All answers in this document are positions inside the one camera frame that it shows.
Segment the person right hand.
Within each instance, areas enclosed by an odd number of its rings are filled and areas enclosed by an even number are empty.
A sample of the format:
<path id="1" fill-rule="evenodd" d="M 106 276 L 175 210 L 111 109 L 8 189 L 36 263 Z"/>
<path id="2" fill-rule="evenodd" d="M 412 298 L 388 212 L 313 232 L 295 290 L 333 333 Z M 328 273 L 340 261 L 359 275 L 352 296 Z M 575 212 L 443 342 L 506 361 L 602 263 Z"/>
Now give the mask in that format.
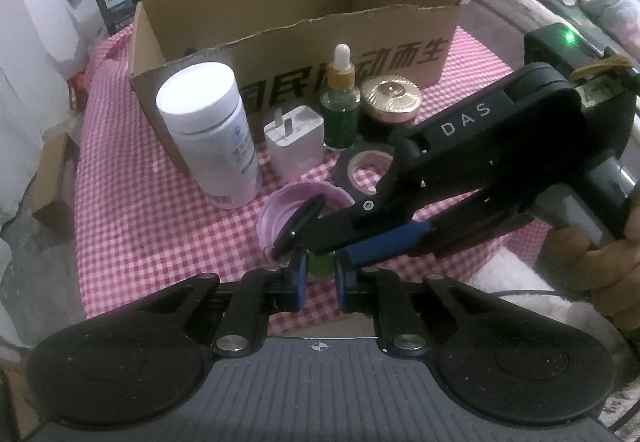
<path id="1" fill-rule="evenodd" d="M 591 304 L 623 332 L 639 328 L 639 191 L 630 197 L 624 237 L 592 249 L 578 226 L 552 229 L 544 252 L 559 266 L 560 282 L 588 291 Z"/>

